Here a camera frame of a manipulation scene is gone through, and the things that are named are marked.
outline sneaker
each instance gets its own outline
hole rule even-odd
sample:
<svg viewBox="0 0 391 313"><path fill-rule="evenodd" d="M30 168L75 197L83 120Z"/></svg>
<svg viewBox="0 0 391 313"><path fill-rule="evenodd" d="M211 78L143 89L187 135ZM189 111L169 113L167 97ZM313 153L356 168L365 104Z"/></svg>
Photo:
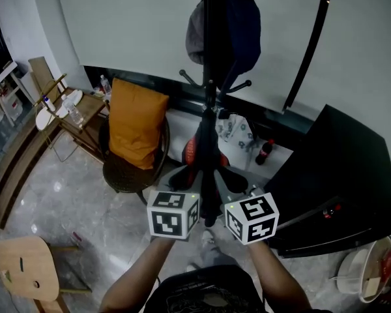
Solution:
<svg viewBox="0 0 391 313"><path fill-rule="evenodd" d="M201 236L201 242L203 243L203 248L209 244L214 244L214 234L210 230L204 230L203 235Z"/></svg>

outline white box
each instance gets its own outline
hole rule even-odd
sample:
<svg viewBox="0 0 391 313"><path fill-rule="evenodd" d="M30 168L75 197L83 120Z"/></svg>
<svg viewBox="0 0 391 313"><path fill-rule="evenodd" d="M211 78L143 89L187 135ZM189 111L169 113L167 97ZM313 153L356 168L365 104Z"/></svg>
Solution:
<svg viewBox="0 0 391 313"><path fill-rule="evenodd" d="M151 235L186 239L200 218L200 195L152 190L147 212Z"/></svg>
<svg viewBox="0 0 391 313"><path fill-rule="evenodd" d="M270 193L225 204L226 226L244 245L275 235L279 217Z"/></svg>

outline metal chair leg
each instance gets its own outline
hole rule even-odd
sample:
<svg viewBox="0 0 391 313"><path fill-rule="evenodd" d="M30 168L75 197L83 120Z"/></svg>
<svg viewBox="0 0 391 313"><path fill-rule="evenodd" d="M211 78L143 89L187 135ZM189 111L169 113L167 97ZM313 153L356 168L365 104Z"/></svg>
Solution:
<svg viewBox="0 0 391 313"><path fill-rule="evenodd" d="M139 196L143 204L148 205L148 202L146 201L145 197L143 197L142 191L136 192L136 194Z"/></svg>

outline black chair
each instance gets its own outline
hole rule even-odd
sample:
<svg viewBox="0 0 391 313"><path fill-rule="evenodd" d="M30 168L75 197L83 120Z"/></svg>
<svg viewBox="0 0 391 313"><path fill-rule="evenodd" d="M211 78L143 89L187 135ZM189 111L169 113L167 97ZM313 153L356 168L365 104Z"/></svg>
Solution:
<svg viewBox="0 0 391 313"><path fill-rule="evenodd" d="M104 157L103 176L108 185L117 193L136 193L146 205L142 190L155 183L161 174L169 149L169 125L165 118L162 123L158 150L155 154L154 168L142 170L117 156L109 150L109 117L107 116L98 134L100 150Z"/></svg>

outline wooden stool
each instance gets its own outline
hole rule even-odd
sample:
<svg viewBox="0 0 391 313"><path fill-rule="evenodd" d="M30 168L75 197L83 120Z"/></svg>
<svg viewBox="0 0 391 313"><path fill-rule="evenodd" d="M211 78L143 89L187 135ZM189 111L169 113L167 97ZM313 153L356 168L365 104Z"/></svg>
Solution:
<svg viewBox="0 0 391 313"><path fill-rule="evenodd" d="M59 293L90 293L85 289L61 289L51 252L78 250L77 246L50 247L40 237L0 241L0 278L15 295L54 301Z"/></svg>

